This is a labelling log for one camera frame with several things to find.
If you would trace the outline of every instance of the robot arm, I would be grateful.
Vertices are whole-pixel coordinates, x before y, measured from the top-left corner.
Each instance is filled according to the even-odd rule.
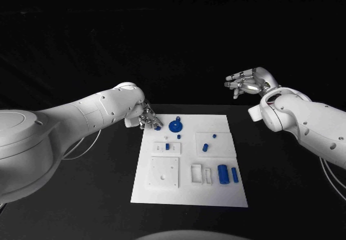
[[[127,127],[163,126],[131,82],[42,111],[0,110],[0,204],[39,190],[71,145],[121,119]]]
[[[346,169],[346,112],[281,87],[263,67],[228,76],[225,87],[234,89],[234,99],[260,94],[260,104],[248,109],[254,122],[264,120],[274,132],[293,133],[303,147]]]

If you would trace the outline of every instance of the table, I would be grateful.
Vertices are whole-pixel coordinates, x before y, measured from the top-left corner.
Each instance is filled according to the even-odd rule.
[[[345,239],[346,203],[317,156],[291,133],[253,122],[234,105],[153,104],[160,114],[227,115],[248,208],[130,203],[143,131],[118,122],[88,153],[64,160],[48,184],[7,204],[2,240],[131,240],[170,230],[205,230],[250,239]],[[75,153],[97,137],[87,137]],[[330,164],[338,176],[346,172]]]

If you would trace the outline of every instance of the white cable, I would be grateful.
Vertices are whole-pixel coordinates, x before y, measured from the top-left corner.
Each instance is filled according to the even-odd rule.
[[[330,173],[332,176],[333,176],[333,179],[339,182],[339,184],[340,184],[340,185],[343,186],[343,188],[346,189],[346,186],[345,186],[343,183],[339,181],[336,175],[335,175],[333,172],[332,172],[332,169],[330,169],[330,166],[329,166],[329,164],[328,164],[326,159],[323,159],[323,161],[325,161],[325,164],[326,164],[326,167],[328,167],[329,173]]]
[[[80,146],[80,144],[82,143],[85,138],[81,139],[80,143],[74,146],[74,148],[71,149],[71,151],[64,155],[62,159],[72,153],[72,151],[77,149],[77,147]]]
[[[340,197],[342,197],[343,200],[346,201],[346,197],[342,195],[342,193],[339,192],[339,190],[338,190],[335,184],[332,183],[332,180],[330,180],[330,177],[329,177],[329,175],[328,175],[326,168],[325,168],[325,165],[323,165],[323,159],[322,159],[322,157],[319,157],[319,160],[320,160],[320,165],[322,165],[322,168],[323,168],[323,171],[325,171],[325,174],[326,174],[326,178],[328,178],[328,180],[329,180],[329,182],[330,182],[330,184],[332,184],[335,190],[338,191]]]
[[[85,151],[80,156],[72,157],[72,158],[64,158],[64,160],[78,159],[78,158],[90,151],[90,149],[93,148],[93,146],[94,146],[94,144],[95,144],[95,142],[97,142],[97,140],[98,140],[98,138],[100,138],[100,133],[101,133],[101,130],[98,131],[98,135],[97,135],[97,137],[95,137],[95,141],[94,141],[94,143],[91,144],[91,146],[90,146],[90,148],[87,149],[87,151]]]

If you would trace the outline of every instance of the blue round object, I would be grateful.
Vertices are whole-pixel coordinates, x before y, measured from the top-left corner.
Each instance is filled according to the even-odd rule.
[[[179,133],[179,132],[182,131],[182,129],[183,129],[183,124],[180,123],[180,117],[179,117],[179,116],[176,117],[176,120],[169,123],[169,126],[167,126],[167,127],[169,127],[169,130],[170,130],[173,133]]]

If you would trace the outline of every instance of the white mat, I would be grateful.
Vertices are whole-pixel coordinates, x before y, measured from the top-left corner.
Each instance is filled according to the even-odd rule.
[[[180,132],[173,133],[169,129],[169,124],[176,120],[178,116],[180,117],[183,128]],[[241,170],[238,167],[232,135],[221,134],[231,132],[227,116],[157,114],[157,117],[160,118],[165,126],[160,131],[146,128],[143,132],[137,172],[131,193],[131,203],[247,208],[248,202],[244,191]],[[206,153],[211,153],[211,156],[201,156],[201,152],[198,154],[198,145],[202,144],[198,143],[198,141],[206,141],[205,135],[208,134],[205,133],[211,133],[211,143],[206,151]],[[155,143],[180,143],[180,155],[167,153],[169,151],[165,150],[163,152],[155,153]],[[224,149],[225,151],[225,154],[219,153],[218,157],[215,157],[214,154],[214,146],[218,146],[218,150]],[[153,157],[167,157],[167,160],[178,158],[178,187],[166,188],[152,186],[150,182],[153,181],[153,171],[156,171],[153,166],[157,166],[152,164]],[[202,165],[202,185],[192,184],[192,164]],[[227,165],[228,168],[231,181],[229,184],[221,184],[219,182],[218,165],[221,164]],[[237,168],[238,173],[238,183],[234,182],[232,177],[231,168],[234,167]],[[212,185],[206,185],[205,182],[205,169],[211,169]],[[166,181],[173,177],[175,176],[170,175],[167,178],[165,175],[162,177],[162,181]]]

